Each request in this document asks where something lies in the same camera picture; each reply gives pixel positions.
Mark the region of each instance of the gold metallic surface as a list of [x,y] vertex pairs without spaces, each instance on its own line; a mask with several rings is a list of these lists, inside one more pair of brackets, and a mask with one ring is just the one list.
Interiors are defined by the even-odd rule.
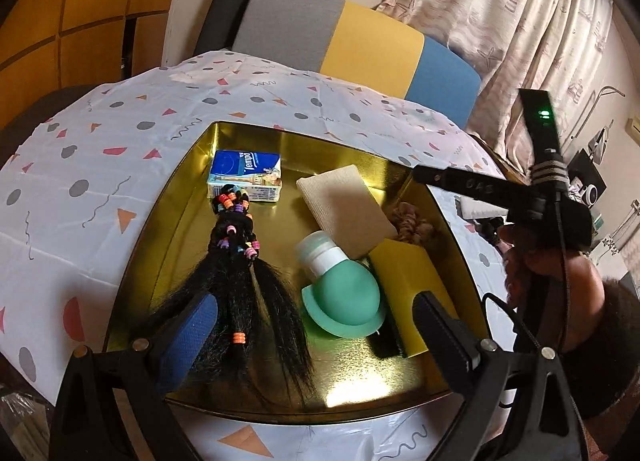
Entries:
[[[283,188],[276,204],[252,203],[260,256],[276,266],[300,301],[308,284],[296,264],[294,246],[318,225],[296,189],[298,178],[355,164],[376,200],[385,205],[401,197],[443,234],[433,263],[456,305],[478,337],[488,336],[475,284],[460,249],[428,189],[408,180],[410,169],[383,158],[324,140],[268,128],[218,122],[185,156],[156,202],[125,272],[111,315],[107,349],[123,349],[129,333],[206,253],[214,215],[206,199],[212,149],[278,152]],[[254,378],[273,402],[266,409],[249,391],[216,381],[182,389],[171,401],[245,421],[264,423],[340,423],[409,409],[446,394],[447,386],[430,354],[411,359],[390,356],[392,331],[356,340],[329,335],[303,313],[316,369],[317,394],[306,406],[287,397],[268,333],[258,339]]]

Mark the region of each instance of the gray dot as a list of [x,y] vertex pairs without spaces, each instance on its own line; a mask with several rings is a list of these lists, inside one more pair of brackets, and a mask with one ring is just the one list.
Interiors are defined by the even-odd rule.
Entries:
[[74,154],[74,152],[76,152],[78,150],[78,146],[68,146],[62,149],[62,152],[60,152],[60,157],[63,160],[66,160],[66,158],[68,158],[69,156],[72,156]]
[[89,189],[89,182],[87,180],[78,180],[69,189],[69,196],[82,196],[82,194],[84,194],[87,189]]
[[7,205],[10,206],[14,204],[20,197],[20,194],[22,194],[22,190],[20,190],[19,188],[15,189],[11,194],[9,194],[9,197],[6,199]]
[[35,382],[36,364],[33,362],[31,351],[29,351],[26,347],[21,347],[20,352],[18,353],[18,362],[20,362],[20,367],[22,368],[27,378],[29,378],[31,382]]

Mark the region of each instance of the beige sponge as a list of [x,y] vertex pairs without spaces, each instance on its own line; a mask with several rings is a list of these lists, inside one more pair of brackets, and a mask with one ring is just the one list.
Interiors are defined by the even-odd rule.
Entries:
[[398,235],[355,165],[301,178],[296,186],[320,228],[350,259],[359,259],[384,239]]

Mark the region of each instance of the white tablecloth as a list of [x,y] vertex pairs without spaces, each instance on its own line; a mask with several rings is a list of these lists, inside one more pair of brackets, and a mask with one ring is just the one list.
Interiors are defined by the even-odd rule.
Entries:
[[[309,134],[408,166],[452,165],[500,176],[478,144],[442,114],[244,54],[210,52],[99,86],[37,127],[0,171],[0,351],[53,403],[71,351],[79,343],[102,348],[148,213],[182,157],[217,120]],[[479,292],[504,298],[498,253],[458,217],[452,194],[433,192]],[[510,348],[508,319],[493,307],[488,318],[494,337]],[[445,401],[457,406],[455,397]],[[302,431],[295,435],[299,446],[273,441],[268,451],[278,459],[320,459],[349,443],[355,449],[349,459],[386,452],[394,459],[423,459],[441,432],[433,428],[437,419],[425,417],[437,408],[327,427],[327,436],[323,427],[287,427],[279,432],[283,437]],[[233,448],[216,440],[245,424],[201,415],[187,419],[197,430],[207,420],[215,424],[207,428],[211,445],[205,448],[213,459]],[[433,429],[428,439],[416,434],[421,423]],[[269,430],[283,428],[252,430],[271,437]],[[402,443],[407,447],[399,449]],[[414,444],[423,447],[409,448]]]

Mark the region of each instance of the beige cloth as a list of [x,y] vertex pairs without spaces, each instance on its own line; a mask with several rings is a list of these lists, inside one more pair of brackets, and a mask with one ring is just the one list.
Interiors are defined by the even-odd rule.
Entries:
[[532,148],[518,88],[551,94],[562,139],[574,129],[609,34],[611,0],[386,0],[379,11],[471,64],[482,90],[467,131],[520,171]]
[[383,239],[398,235],[355,165],[301,178],[296,186],[320,228],[350,259],[359,259]]

